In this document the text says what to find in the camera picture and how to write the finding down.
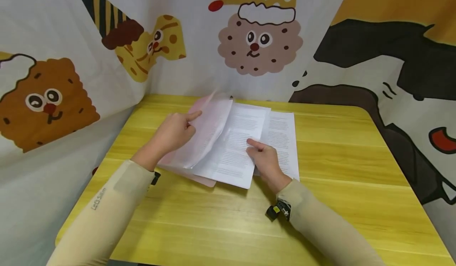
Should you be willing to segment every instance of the table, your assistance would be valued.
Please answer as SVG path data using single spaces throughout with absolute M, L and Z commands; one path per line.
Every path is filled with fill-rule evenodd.
M 137 105 L 58 233 L 165 116 L 195 97 L 148 95 Z M 238 101 L 294 112 L 300 181 L 353 224 L 387 265 L 454 265 L 369 114 L 358 107 Z M 165 170 L 138 206 L 111 258 L 154 265 L 329 265 L 282 218 L 259 178 L 249 190 L 207 188 Z

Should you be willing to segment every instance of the beige arm sleeve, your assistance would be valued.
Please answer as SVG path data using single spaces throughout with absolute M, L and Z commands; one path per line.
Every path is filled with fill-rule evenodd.
M 106 265 L 154 176 L 125 161 L 68 228 L 47 266 Z
M 290 222 L 338 266 L 384 265 L 366 239 L 340 215 L 293 180 L 277 195 L 291 205 Z

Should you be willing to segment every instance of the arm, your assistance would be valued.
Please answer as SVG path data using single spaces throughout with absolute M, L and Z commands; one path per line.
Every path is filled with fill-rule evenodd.
M 336 265 L 384 265 L 351 224 L 318 201 L 304 185 L 282 173 L 273 147 L 251 139 L 247 142 L 253 146 L 247 153 L 254 159 L 261 178 L 278 199 L 291 205 L 290 222 L 297 231 Z
M 154 136 L 126 160 L 66 231 L 48 266 L 101 266 L 108 262 L 136 206 L 144 198 L 157 162 L 195 134 L 188 122 L 201 115 L 168 116 Z

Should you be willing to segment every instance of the fabric backdrop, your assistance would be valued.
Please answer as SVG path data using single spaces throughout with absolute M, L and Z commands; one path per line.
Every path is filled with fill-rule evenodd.
M 1 265 L 45 264 L 144 94 L 217 87 L 367 110 L 454 256 L 453 3 L 0 0 Z

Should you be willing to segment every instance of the document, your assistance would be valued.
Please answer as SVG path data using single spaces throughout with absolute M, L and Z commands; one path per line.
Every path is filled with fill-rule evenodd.
M 225 129 L 192 173 L 241 188 L 250 188 L 255 169 L 246 152 L 248 138 L 260 138 L 268 111 L 233 104 Z
M 277 150 L 280 169 L 299 181 L 295 114 L 271 111 L 264 123 L 261 142 Z M 259 175 L 258 170 L 255 170 L 255 175 Z
M 180 149 L 165 155 L 158 166 L 208 187 L 216 181 L 250 188 L 255 164 L 246 152 L 252 138 L 277 150 L 279 165 L 299 180 L 293 113 L 234 103 L 227 95 L 215 94 L 195 102 L 189 113 L 202 110 L 190 124 L 197 132 Z

